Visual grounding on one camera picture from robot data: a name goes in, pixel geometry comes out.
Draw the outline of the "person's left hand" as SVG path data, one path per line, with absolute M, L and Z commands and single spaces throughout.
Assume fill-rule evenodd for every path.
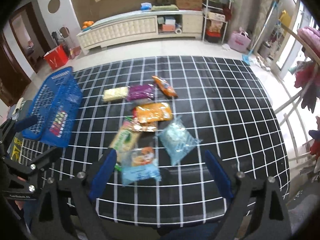
M 24 201 L 22 200 L 15 200 L 15 204 L 18 206 L 19 210 L 23 209 Z

